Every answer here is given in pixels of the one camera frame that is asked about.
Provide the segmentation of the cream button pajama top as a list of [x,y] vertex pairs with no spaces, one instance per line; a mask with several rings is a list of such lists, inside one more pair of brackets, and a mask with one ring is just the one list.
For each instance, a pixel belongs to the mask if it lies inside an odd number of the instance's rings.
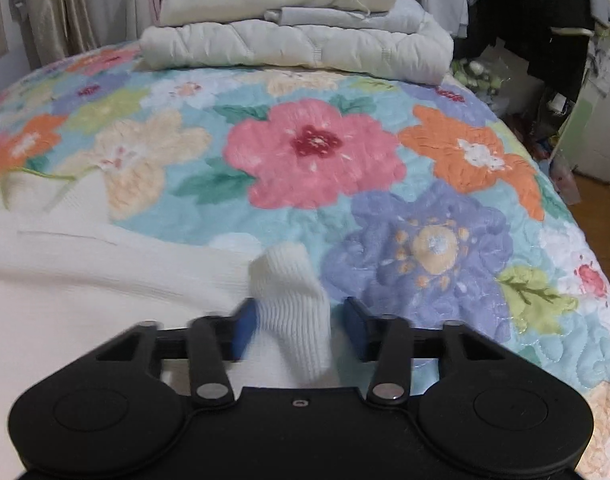
[[130,326],[183,327],[230,314],[244,299],[259,320],[235,389],[329,387],[330,301],[306,248],[226,233],[204,246],[163,242],[108,218],[99,172],[77,181],[11,172],[0,180],[0,479],[22,472],[6,430],[30,386]]

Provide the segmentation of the floral quilted bedspread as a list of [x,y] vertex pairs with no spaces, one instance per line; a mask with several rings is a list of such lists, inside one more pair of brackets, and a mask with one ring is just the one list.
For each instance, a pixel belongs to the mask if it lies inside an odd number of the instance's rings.
[[204,246],[302,244],[330,301],[337,385],[366,387],[344,299],[450,320],[578,390],[578,463],[610,479],[610,284],[572,214],[473,94],[325,70],[150,70],[130,44],[0,93],[0,180],[101,174],[119,228]]

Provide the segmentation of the green plush toy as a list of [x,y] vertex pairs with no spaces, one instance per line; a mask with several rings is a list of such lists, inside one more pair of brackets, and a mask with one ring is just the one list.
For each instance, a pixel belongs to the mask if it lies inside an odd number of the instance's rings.
[[463,86],[476,94],[497,96],[505,79],[493,72],[486,64],[476,60],[454,60],[451,74]]

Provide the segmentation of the white cabinet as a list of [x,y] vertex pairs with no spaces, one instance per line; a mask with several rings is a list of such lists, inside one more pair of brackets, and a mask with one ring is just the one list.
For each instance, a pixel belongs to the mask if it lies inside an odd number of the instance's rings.
[[590,44],[582,88],[557,150],[573,171],[610,184],[610,36]]

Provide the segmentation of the cream quilted folded jacket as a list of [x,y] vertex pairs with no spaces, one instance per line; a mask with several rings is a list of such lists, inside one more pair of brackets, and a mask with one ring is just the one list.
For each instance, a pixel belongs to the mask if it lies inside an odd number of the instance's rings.
[[449,70],[454,41],[429,13],[414,34],[319,25],[280,26],[264,18],[150,27],[140,38],[140,48],[146,64],[154,70],[267,65],[439,84]]

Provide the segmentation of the grey folded garment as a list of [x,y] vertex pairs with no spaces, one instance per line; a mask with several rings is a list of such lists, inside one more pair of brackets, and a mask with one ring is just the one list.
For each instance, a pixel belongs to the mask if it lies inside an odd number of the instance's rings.
[[344,11],[328,8],[303,8],[284,6],[278,10],[268,10],[264,20],[280,26],[319,25],[345,29],[378,29],[385,32],[414,34],[429,13],[416,0],[396,0],[387,12],[371,13]]

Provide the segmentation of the beige curtain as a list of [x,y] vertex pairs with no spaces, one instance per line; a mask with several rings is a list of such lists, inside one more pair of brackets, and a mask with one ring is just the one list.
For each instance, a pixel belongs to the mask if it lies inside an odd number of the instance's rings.
[[25,0],[32,36],[42,65],[99,47],[86,0]]

